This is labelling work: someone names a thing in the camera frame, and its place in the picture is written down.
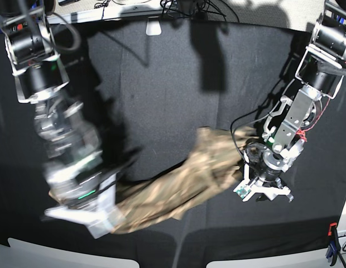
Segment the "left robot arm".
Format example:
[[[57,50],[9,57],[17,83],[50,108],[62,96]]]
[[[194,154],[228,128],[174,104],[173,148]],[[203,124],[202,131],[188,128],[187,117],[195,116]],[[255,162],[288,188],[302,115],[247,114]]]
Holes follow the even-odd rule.
[[[296,69],[300,89],[257,121],[263,122],[261,142],[239,149],[244,162],[241,185],[277,183],[301,154],[305,134],[326,109],[322,98],[334,99],[346,76],[346,1],[325,1],[310,41]]]

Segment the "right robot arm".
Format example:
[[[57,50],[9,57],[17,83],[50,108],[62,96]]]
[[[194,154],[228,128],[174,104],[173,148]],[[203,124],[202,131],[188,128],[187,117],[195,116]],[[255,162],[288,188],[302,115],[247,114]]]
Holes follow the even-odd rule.
[[[47,19],[43,1],[0,1],[0,30],[15,79],[17,99],[35,107],[34,124],[44,140],[48,160],[44,177],[59,208],[96,212],[113,188],[103,166],[103,140],[82,113],[83,103],[66,88],[70,79],[62,54],[81,45],[77,29],[67,23],[73,38],[60,45]]]

